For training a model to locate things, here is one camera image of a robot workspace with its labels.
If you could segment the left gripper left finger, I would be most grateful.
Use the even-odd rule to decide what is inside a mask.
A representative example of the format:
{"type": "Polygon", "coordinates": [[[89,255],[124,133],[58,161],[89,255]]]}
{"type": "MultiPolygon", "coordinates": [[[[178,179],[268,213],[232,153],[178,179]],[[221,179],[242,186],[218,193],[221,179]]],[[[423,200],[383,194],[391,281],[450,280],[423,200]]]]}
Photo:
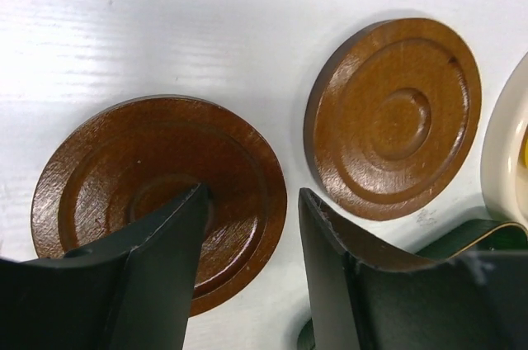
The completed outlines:
{"type": "Polygon", "coordinates": [[[2,260],[2,348],[181,348],[208,219],[197,185],[61,258],[2,260]]]}

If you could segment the brown coaster front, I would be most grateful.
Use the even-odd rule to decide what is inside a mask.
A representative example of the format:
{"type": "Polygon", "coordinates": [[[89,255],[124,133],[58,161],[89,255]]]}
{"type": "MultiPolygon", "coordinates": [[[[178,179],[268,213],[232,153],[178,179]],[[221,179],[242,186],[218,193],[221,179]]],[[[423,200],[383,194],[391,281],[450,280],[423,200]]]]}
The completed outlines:
{"type": "Polygon", "coordinates": [[[397,248],[327,206],[324,212],[331,233],[354,259],[380,270],[402,272],[434,264],[397,248]]]}

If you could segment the orange glazed donut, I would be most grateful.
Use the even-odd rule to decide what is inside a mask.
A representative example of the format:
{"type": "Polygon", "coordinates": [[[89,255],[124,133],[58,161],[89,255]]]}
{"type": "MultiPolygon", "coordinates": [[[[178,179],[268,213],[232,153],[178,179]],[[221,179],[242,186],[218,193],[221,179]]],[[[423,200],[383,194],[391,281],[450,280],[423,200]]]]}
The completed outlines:
{"type": "Polygon", "coordinates": [[[528,168],[528,129],[526,129],[521,141],[518,161],[523,168],[528,168]]]}

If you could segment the brown coaster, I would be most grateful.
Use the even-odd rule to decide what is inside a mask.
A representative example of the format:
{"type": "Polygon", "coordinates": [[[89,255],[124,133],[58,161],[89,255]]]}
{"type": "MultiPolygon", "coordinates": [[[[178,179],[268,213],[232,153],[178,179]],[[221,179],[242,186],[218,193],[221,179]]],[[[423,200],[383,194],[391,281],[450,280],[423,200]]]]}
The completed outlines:
{"type": "Polygon", "coordinates": [[[434,264],[397,248],[327,206],[324,212],[331,233],[354,259],[380,270],[402,272],[434,264]]]}
{"type": "Polygon", "coordinates": [[[202,99],[138,98],[81,124],[53,153],[36,184],[31,235],[40,257],[103,238],[180,192],[205,184],[206,231],[191,314],[237,295],[281,238],[287,191],[279,161],[243,118],[202,99]]]}
{"type": "Polygon", "coordinates": [[[308,166],[355,216],[409,215],[460,170],[481,101],[478,65],[452,28],[419,17],[370,24],[335,50],[313,84],[304,116],[308,166]]]}

